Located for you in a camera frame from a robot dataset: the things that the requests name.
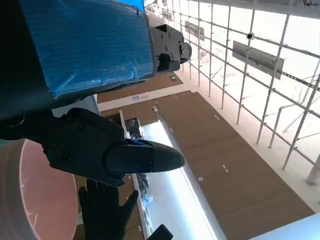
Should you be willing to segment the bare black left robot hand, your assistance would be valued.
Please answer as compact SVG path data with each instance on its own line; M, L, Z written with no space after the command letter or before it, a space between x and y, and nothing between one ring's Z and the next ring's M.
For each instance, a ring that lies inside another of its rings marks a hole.
M192 56L183 34L151 27L140 4L119 0L0 3L0 137L41 144L52 168L105 183L181 168L176 149L125 137L99 114L52 110L177 71Z

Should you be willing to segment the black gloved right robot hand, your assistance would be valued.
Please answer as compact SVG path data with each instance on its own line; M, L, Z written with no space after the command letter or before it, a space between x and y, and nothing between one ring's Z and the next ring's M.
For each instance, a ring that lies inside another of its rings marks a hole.
M123 205L117 187L86 180L78 191L86 240L122 240L125 228L137 203L134 190Z

